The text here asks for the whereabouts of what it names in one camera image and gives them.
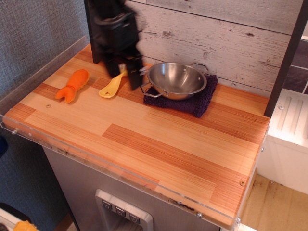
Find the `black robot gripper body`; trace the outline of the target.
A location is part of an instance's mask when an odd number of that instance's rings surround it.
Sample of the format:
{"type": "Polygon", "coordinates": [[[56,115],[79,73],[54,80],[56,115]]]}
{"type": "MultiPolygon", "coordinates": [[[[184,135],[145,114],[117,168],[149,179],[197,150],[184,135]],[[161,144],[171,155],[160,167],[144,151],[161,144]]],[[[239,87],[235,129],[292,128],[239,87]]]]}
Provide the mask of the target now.
{"type": "Polygon", "coordinates": [[[95,22],[103,30],[104,54],[115,54],[124,60],[141,57],[136,47],[140,32],[137,26],[137,15],[137,12],[132,8],[124,7],[121,9],[121,13],[115,17],[103,20],[95,18],[95,22]]]}

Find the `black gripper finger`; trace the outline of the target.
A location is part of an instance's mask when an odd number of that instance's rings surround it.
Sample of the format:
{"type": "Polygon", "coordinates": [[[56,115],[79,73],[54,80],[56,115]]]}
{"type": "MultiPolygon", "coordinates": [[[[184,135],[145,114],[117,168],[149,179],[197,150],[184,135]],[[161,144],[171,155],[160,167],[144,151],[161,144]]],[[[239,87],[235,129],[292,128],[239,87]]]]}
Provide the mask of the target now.
{"type": "Polygon", "coordinates": [[[103,57],[103,62],[111,78],[115,78],[120,74],[118,63],[114,59],[103,57]]]}
{"type": "Polygon", "coordinates": [[[132,90],[140,87],[143,83],[143,75],[140,70],[143,69],[143,62],[141,58],[133,58],[126,63],[129,82],[132,90]]]}

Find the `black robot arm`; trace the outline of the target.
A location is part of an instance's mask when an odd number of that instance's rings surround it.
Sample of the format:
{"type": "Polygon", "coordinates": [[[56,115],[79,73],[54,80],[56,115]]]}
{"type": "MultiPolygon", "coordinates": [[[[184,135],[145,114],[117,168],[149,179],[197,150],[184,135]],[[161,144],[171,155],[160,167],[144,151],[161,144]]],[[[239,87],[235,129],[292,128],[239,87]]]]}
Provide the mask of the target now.
{"type": "Polygon", "coordinates": [[[125,64],[132,90],[142,85],[142,55],[137,49],[139,30],[136,12],[124,0],[91,0],[94,41],[97,54],[114,78],[120,74],[119,65],[125,64]]]}

